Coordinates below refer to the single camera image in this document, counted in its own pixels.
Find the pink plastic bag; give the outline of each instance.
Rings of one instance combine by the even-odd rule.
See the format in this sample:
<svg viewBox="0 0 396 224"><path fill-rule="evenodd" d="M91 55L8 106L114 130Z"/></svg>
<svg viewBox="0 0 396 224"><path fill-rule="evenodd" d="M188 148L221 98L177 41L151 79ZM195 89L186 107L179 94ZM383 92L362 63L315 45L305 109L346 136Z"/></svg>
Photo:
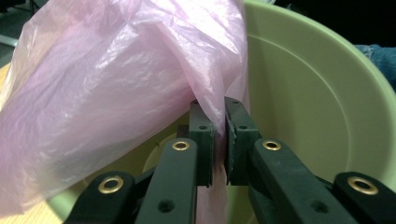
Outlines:
<svg viewBox="0 0 396 224"><path fill-rule="evenodd" d="M0 94L0 216L25 211L137 147L197 98L224 134L247 99L242 1L50 0L23 27ZM225 185L200 189L220 223Z"/></svg>

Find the table surface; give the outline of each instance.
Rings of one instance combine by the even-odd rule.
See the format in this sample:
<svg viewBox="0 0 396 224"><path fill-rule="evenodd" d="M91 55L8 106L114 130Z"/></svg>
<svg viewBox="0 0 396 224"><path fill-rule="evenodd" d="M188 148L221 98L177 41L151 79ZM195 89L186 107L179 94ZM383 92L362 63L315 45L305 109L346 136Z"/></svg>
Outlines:
<svg viewBox="0 0 396 224"><path fill-rule="evenodd" d="M9 64L0 68L0 90L6 78ZM40 224L57 224L62 221L53 213L46 202L37 204L35 207L27 211L23 215L13 217L0 218L0 224L24 224L24 223L40 223Z"/></svg>

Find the plastic bucket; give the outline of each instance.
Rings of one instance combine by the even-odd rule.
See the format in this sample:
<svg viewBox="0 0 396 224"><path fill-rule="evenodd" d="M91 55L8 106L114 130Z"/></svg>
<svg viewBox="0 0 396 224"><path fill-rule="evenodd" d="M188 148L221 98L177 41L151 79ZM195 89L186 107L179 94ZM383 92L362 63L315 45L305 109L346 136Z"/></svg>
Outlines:
<svg viewBox="0 0 396 224"><path fill-rule="evenodd" d="M246 1L251 116L329 181L357 171L396 190L396 97L375 66L344 38L286 9ZM139 175L154 165L188 115L140 147L49 200L66 218L97 175ZM229 187L229 223L254 223L246 188Z"/></svg>

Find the crumpled plastic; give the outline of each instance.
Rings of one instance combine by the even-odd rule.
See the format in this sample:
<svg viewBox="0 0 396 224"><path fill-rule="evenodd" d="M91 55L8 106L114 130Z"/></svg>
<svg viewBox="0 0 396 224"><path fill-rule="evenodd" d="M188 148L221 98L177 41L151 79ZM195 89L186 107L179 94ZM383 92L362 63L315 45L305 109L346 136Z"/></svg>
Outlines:
<svg viewBox="0 0 396 224"><path fill-rule="evenodd" d="M223 139L224 95L248 98L242 1L48 1L0 94L0 216L123 156L195 98ZM224 222L222 148L214 186L199 189L201 223Z"/></svg>

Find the blue jeans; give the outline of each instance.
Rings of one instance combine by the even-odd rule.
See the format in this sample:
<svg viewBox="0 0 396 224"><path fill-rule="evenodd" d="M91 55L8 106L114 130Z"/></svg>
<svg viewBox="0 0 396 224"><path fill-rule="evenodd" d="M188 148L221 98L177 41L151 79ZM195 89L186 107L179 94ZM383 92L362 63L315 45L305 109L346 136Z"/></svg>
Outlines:
<svg viewBox="0 0 396 224"><path fill-rule="evenodd" d="M396 48L381 48L378 45L356 45L384 74L396 91Z"/></svg>

